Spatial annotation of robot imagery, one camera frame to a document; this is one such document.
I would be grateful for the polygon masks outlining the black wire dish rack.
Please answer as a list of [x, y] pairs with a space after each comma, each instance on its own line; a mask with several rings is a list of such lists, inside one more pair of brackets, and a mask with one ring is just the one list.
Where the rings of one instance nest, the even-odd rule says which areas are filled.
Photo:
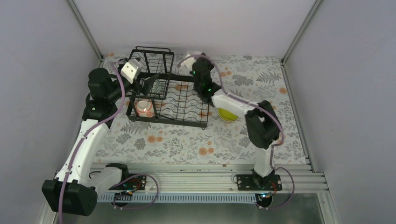
[[[141, 73], [137, 81], [144, 85], [144, 80], [159, 74], [148, 95], [127, 94], [130, 103], [126, 115], [131, 121], [144, 121], [170, 125], [200, 127], [205, 129], [208, 124], [209, 105], [202, 102], [193, 89], [193, 78], [179, 75], [174, 67], [175, 54], [168, 48], [135, 47], [131, 59], [140, 59]], [[149, 99], [155, 115], [151, 118], [139, 117], [135, 102]]]

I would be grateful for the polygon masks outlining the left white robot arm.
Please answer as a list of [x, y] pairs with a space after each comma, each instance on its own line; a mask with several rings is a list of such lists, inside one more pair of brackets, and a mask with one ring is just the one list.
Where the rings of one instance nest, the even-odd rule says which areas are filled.
[[140, 69], [127, 66], [116, 72], [112, 80], [106, 69], [98, 68], [89, 73], [86, 107], [82, 116], [77, 140], [65, 164], [52, 180], [45, 180], [42, 192], [50, 208], [62, 214], [88, 216], [94, 211], [98, 198], [110, 189], [119, 190], [113, 197], [113, 206], [125, 206], [123, 196], [145, 188], [146, 174], [131, 174], [121, 163], [109, 163], [96, 175], [91, 175], [91, 166], [98, 145], [121, 112], [116, 106], [124, 100], [127, 91], [137, 86]]

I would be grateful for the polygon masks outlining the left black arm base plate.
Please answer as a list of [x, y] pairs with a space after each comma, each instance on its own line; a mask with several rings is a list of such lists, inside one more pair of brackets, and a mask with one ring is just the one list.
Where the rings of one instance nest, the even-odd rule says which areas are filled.
[[144, 190], [147, 182], [145, 174], [130, 174], [129, 177], [120, 183], [113, 185], [109, 190]]

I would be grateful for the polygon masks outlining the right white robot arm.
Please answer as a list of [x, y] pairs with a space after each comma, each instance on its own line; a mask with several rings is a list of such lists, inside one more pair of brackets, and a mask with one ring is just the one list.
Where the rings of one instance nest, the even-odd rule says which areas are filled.
[[215, 65], [204, 53], [186, 56], [180, 66], [190, 70], [194, 90], [203, 102], [244, 119], [248, 137], [257, 148], [251, 182], [259, 190], [266, 189], [275, 175], [273, 149], [277, 140], [284, 140], [282, 126], [270, 102], [247, 101], [213, 82], [211, 71]]

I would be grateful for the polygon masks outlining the yellow-green bowl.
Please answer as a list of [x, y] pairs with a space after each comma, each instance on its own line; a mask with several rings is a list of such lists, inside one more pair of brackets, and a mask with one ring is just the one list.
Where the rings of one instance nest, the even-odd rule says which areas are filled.
[[239, 117], [225, 109], [218, 108], [218, 114], [222, 119], [227, 119], [227, 120], [236, 120], [239, 119]]

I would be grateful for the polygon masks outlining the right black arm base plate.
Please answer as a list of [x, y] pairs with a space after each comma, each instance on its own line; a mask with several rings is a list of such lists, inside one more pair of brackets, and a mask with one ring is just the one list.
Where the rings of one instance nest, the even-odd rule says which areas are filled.
[[283, 189], [280, 175], [268, 177], [253, 174], [237, 174], [233, 177], [239, 191], [280, 191]]

